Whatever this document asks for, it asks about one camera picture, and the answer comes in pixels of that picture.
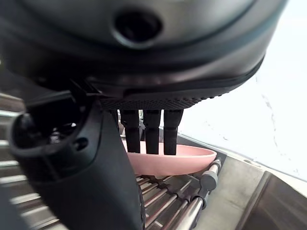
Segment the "pink plastic dish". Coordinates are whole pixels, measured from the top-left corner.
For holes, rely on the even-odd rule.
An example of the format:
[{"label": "pink plastic dish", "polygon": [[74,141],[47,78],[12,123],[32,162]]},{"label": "pink plastic dish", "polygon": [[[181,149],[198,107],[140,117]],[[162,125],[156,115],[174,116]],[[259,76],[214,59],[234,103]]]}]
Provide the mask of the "pink plastic dish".
[{"label": "pink plastic dish", "polygon": [[205,169],[215,159],[216,152],[197,147],[177,145],[177,155],[163,154],[163,143],[159,143],[159,155],[146,154],[146,143],[141,141],[141,153],[128,152],[135,174],[171,176],[195,173]]}]

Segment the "stainless steel rod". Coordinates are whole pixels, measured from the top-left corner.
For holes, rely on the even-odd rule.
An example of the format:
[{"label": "stainless steel rod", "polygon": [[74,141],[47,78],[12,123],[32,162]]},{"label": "stainless steel rod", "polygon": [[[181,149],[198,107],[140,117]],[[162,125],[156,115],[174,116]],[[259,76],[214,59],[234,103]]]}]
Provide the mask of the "stainless steel rod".
[{"label": "stainless steel rod", "polygon": [[145,195],[146,193],[152,191],[154,188],[158,187],[157,183],[151,184],[150,186],[142,189],[142,195]]},{"label": "stainless steel rod", "polygon": [[209,171],[214,172],[215,174],[217,174],[217,172],[219,171],[219,167],[214,164],[210,167]]},{"label": "stainless steel rod", "polygon": [[59,219],[55,218],[45,223],[33,227],[34,230],[45,230],[59,224]]},{"label": "stainless steel rod", "polygon": [[145,228],[151,225],[164,210],[170,207],[176,198],[177,195],[172,195],[152,216],[150,216],[145,222]]},{"label": "stainless steel rod", "polygon": [[149,181],[149,178],[144,178],[144,179],[138,181],[138,185],[141,186],[143,184],[146,184],[148,181]]},{"label": "stainless steel rod", "polygon": [[145,203],[144,206],[148,207],[149,205],[151,205],[152,203],[156,202],[158,199],[160,199],[161,197],[163,197],[167,192],[167,189],[164,188],[162,189],[160,192],[156,193],[155,195],[153,195],[152,197],[150,197]]},{"label": "stainless steel rod", "polygon": [[200,197],[194,199],[187,209],[184,211],[178,222],[174,226],[174,230],[190,230],[197,214],[200,212],[203,200]]},{"label": "stainless steel rod", "polygon": [[[190,185],[192,180],[187,181],[181,188],[180,191],[184,192],[188,186]],[[158,217],[159,215],[166,210],[168,207],[171,206],[171,204],[177,199],[178,195],[174,194],[172,195],[166,202],[164,202],[161,207],[152,215],[150,216],[146,222],[145,222],[145,228],[147,228],[148,226],[150,226]]]},{"label": "stainless steel rod", "polygon": [[185,207],[188,205],[188,202],[185,200],[182,205],[179,207],[179,209],[176,211],[176,213],[172,216],[172,218],[160,229],[160,230],[168,230],[169,227],[172,225],[174,220],[179,216],[182,210],[185,209]]},{"label": "stainless steel rod", "polygon": [[172,179],[172,178],[173,178],[173,176],[167,176],[167,177],[163,178],[162,181],[166,182],[166,181],[168,181],[169,179]]}]

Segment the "screw hole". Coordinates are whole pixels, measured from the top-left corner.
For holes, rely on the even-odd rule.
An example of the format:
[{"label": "screw hole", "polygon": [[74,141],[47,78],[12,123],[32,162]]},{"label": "screw hole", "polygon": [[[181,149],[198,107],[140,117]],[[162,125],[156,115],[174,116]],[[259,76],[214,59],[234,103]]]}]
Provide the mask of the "screw hole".
[{"label": "screw hole", "polygon": [[75,147],[77,151],[83,150],[87,145],[88,145],[88,139],[86,138],[78,138],[73,143],[73,146]]}]

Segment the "dish rack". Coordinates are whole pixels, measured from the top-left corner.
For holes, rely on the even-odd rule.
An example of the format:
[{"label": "dish rack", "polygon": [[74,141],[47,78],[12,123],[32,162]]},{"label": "dish rack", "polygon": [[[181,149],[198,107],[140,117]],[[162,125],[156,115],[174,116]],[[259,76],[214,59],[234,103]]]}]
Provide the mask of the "dish rack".
[{"label": "dish rack", "polygon": [[[7,190],[11,203],[31,229],[66,230],[9,154],[6,126],[23,110],[21,100],[0,95],[0,186]],[[177,141],[210,148],[180,134]],[[307,215],[303,195],[261,165],[213,150],[217,157],[202,172],[159,178],[136,176],[147,230],[307,229],[307,219],[301,218]]]}]

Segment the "black plastic housing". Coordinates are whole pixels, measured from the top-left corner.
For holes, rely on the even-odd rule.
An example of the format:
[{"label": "black plastic housing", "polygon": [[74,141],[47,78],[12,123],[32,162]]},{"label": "black plastic housing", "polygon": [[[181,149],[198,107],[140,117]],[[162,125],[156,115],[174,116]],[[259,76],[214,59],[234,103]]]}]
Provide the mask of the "black plastic housing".
[{"label": "black plastic housing", "polygon": [[[67,228],[143,229],[139,186],[114,119],[102,111],[99,101],[85,108],[76,129],[59,143],[43,142],[46,138],[41,136],[32,145],[22,145],[22,117],[17,117],[10,129],[11,153]],[[31,133],[33,129],[22,134]],[[76,145],[81,138],[87,142]]]}]

